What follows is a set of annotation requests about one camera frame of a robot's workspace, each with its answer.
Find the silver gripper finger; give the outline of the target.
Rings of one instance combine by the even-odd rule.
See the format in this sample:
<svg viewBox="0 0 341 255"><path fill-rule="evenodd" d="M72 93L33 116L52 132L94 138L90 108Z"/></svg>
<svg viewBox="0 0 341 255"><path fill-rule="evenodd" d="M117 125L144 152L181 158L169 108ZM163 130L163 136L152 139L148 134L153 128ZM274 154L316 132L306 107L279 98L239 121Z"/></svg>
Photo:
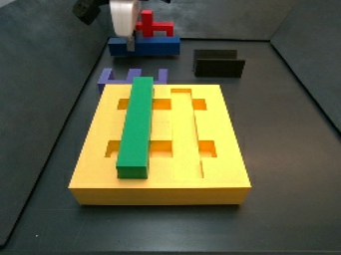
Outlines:
<svg viewBox="0 0 341 255"><path fill-rule="evenodd" d="M132 36L126 39L126 51L128 52L134 51L134 36Z"/></svg>

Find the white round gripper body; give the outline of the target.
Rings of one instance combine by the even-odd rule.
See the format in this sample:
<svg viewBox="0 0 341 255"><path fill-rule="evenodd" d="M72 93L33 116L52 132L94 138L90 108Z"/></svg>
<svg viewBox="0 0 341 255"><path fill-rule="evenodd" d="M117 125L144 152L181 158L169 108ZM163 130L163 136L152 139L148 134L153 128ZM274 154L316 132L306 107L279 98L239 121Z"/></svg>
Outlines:
<svg viewBox="0 0 341 255"><path fill-rule="evenodd" d="M109 10L116 36L129 38L133 35L138 18L140 1L109 0Z"/></svg>

